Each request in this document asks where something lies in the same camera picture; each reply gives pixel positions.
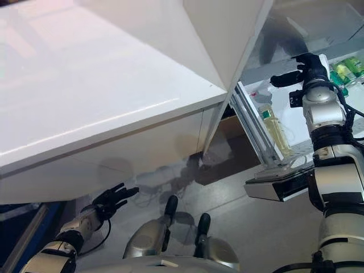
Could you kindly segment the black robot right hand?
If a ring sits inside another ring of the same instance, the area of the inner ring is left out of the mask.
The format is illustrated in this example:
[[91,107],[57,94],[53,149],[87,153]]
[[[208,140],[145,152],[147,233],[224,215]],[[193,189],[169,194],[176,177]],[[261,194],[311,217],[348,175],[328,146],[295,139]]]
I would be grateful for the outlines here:
[[279,76],[272,76],[270,83],[277,88],[291,86],[303,82],[304,85],[311,81],[329,81],[326,67],[323,65],[319,55],[305,53],[293,57],[297,65],[297,70]]

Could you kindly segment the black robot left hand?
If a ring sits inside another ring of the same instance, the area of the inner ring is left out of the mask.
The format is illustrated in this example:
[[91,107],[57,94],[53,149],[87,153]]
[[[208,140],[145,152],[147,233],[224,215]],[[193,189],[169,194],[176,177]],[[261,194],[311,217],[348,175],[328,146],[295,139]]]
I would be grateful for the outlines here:
[[127,204],[127,199],[135,196],[139,192],[139,187],[126,188],[124,183],[104,191],[92,201],[97,217],[100,222],[112,218],[116,211]]

